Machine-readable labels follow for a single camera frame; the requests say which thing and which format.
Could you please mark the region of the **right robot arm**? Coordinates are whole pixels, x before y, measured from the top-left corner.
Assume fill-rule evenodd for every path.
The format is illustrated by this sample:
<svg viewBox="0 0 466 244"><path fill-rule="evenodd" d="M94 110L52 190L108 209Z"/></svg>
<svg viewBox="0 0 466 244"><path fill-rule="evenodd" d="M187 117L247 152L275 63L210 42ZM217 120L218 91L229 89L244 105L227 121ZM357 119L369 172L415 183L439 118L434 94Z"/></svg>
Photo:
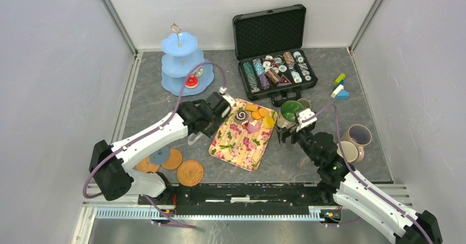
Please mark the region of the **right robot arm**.
<svg viewBox="0 0 466 244"><path fill-rule="evenodd" d="M278 114L279 140L288 137L318 168L321 181L317 196L321 203L343 206L376 228L391 243L442 243L437 218L425 210L410 208L373 185L347 159L337 153L332 134L313 134L317 116L305 108Z"/></svg>

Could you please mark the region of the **silver serving tongs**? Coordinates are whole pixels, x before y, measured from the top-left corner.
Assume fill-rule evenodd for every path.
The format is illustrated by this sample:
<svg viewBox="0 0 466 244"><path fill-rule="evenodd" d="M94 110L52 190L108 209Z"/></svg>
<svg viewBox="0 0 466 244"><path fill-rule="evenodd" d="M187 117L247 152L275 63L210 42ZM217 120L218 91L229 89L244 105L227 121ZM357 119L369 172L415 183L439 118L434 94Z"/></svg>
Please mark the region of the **silver serving tongs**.
<svg viewBox="0 0 466 244"><path fill-rule="evenodd" d="M202 132L199 132L199 133L197 133L197 134L194 134L194 133L190 134L190 135L188 136L188 140L187 140L188 145L193 145L193 144L195 144L196 141L198 141L202 136L203 136L203 133L202 133Z"/></svg>

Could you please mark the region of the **red glazed donut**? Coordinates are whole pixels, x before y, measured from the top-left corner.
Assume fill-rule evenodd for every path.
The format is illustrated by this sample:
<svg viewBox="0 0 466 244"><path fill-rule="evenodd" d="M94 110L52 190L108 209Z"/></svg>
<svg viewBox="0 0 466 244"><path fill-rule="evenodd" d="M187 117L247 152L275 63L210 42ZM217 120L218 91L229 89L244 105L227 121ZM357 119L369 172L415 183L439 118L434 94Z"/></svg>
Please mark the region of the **red glazed donut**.
<svg viewBox="0 0 466 244"><path fill-rule="evenodd" d="M186 79L186 82L185 82L185 87L186 88L195 88L197 87L199 84L199 79L196 75L189 75Z"/></svg>

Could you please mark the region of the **chocolate sprinkled donut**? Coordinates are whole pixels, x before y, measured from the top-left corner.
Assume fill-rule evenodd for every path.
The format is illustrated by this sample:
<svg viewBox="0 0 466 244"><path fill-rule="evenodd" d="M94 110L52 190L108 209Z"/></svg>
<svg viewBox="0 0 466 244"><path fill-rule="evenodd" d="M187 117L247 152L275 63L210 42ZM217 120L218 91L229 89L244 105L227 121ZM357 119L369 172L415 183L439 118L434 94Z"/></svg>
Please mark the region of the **chocolate sprinkled donut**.
<svg viewBox="0 0 466 244"><path fill-rule="evenodd" d="M195 77L200 77L203 74L203 68L199 68L193 74Z"/></svg>

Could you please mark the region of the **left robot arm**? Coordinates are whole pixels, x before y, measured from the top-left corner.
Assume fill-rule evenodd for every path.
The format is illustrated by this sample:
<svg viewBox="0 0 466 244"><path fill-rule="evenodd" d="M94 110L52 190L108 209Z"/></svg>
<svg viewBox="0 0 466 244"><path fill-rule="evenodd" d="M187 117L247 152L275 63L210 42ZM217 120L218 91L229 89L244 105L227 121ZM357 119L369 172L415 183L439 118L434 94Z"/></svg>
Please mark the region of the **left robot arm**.
<svg viewBox="0 0 466 244"><path fill-rule="evenodd" d="M173 111L163 119L139 133L108 144L97 142L92 150L88 177L94 180L100 192L87 193L88 182L83 187L87 199L103 196L114 201L125 194L147 195L159 204L168 203L173 190L166 178L158 174L135 170L135 166L150 154L156 153L170 143L189 138L193 144L200 136L211 137L228 118L235 99L220 91L207 99L177 101Z"/></svg>

